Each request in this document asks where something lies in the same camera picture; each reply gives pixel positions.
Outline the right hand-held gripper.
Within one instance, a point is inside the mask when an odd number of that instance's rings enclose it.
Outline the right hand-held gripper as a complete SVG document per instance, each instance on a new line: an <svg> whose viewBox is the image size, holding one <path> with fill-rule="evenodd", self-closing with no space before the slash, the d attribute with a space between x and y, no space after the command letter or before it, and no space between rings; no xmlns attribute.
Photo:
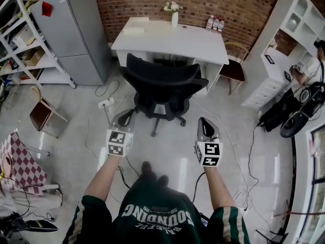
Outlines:
<svg viewBox="0 0 325 244"><path fill-rule="evenodd" d="M222 157L223 143L219 138L218 126L207 118L200 117L198 121L198 140L195 145L195 155L203 167L217 167Z"/></svg>

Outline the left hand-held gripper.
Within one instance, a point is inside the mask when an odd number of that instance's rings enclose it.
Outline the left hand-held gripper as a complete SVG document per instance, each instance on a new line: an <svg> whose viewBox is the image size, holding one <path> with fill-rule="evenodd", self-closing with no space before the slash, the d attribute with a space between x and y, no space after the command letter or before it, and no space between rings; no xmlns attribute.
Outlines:
<svg viewBox="0 0 325 244"><path fill-rule="evenodd" d="M106 134L108 155L125 157L128 154L134 141L135 120L135 109L124 110L113 117Z"/></svg>

